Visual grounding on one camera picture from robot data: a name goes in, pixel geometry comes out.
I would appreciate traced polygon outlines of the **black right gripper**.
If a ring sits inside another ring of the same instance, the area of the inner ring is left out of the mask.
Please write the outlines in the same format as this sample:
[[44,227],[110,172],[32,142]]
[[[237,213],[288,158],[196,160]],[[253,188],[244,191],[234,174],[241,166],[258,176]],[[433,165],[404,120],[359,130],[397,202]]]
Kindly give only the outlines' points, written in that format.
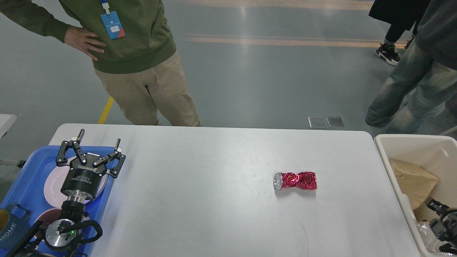
[[429,226],[432,229],[434,236],[439,241],[446,241],[448,243],[439,247],[439,251],[449,253],[452,255],[457,254],[457,215],[456,211],[451,212],[450,207],[442,204],[435,199],[429,199],[426,207],[435,212],[440,218],[433,218]]

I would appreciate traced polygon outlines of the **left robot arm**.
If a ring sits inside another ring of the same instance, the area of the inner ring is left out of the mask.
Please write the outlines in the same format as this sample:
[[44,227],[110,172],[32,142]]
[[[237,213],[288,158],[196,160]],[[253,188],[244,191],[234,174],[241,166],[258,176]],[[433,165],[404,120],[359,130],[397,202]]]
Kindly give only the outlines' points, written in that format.
[[118,177],[126,156],[119,148],[120,139],[105,156],[84,152],[80,146],[84,133],[85,130],[81,130],[77,137],[63,141],[57,152],[56,166],[69,168],[60,189],[66,199],[59,217],[51,223],[38,219],[31,228],[21,232],[7,257],[48,257],[48,253],[39,251],[42,241],[51,251],[65,252],[67,257],[85,256],[78,248],[102,236],[100,224],[88,218],[86,204],[101,195],[99,187],[103,179]]

